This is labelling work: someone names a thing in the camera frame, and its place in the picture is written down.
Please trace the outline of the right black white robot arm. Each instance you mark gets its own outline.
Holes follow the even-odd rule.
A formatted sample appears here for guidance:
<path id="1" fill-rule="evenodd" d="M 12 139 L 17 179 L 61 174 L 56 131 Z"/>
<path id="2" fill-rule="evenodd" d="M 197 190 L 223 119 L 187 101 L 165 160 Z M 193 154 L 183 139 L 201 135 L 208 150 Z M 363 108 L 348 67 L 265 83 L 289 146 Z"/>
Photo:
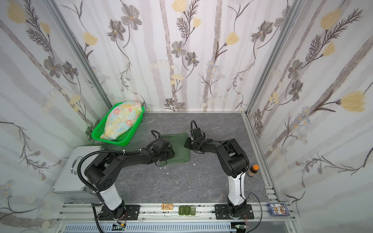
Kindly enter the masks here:
<path id="1" fill-rule="evenodd" d="M 190 130 L 191 137 L 185 142 L 185 148 L 196 153 L 217 155 L 220 166 L 228 177 L 229 193 L 228 213 L 237 218 L 244 213 L 247 198 L 244 194 L 244 179 L 250 162 L 247 154 L 235 139 L 217 141 L 206 137 L 199 127 Z"/>

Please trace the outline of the green skirt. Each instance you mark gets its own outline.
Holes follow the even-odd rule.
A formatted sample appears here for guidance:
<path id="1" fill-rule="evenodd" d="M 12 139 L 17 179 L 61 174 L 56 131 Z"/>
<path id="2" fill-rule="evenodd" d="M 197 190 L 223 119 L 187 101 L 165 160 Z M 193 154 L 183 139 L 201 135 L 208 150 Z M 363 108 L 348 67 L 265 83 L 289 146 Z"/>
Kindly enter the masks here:
<path id="1" fill-rule="evenodd" d="M 162 136 L 171 143 L 174 151 L 174 156 L 167 161 L 159 162 L 160 166 L 168 164 L 188 163 L 190 161 L 190 150 L 185 148 L 185 142 L 188 139 L 187 133 L 167 134 Z"/>

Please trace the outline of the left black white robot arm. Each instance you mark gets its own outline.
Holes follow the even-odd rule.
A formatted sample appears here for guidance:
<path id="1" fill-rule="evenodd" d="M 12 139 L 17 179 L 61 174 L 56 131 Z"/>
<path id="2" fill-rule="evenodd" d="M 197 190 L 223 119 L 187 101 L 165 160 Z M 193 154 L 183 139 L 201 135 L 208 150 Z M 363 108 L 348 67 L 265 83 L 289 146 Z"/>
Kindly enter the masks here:
<path id="1" fill-rule="evenodd" d="M 137 151 L 97 150 L 84 156 L 77 165 L 77 175 L 99 198 L 93 203 L 96 220 L 122 220 L 128 213 L 124 200 L 119 195 L 115 182 L 122 169 L 136 165 L 157 165 L 158 162 L 173 158 L 175 152 L 171 143 L 159 137 Z"/>

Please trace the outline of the floral pastel skirt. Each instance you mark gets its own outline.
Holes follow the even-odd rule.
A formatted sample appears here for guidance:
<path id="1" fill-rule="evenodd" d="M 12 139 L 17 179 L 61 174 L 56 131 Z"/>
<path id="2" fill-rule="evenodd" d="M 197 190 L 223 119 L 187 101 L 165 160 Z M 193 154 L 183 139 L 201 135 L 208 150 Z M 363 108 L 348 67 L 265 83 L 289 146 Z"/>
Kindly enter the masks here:
<path id="1" fill-rule="evenodd" d="M 134 126 L 141 113 L 142 105 L 137 101 L 125 101 L 114 107 L 104 120 L 100 139 L 116 140 Z"/>

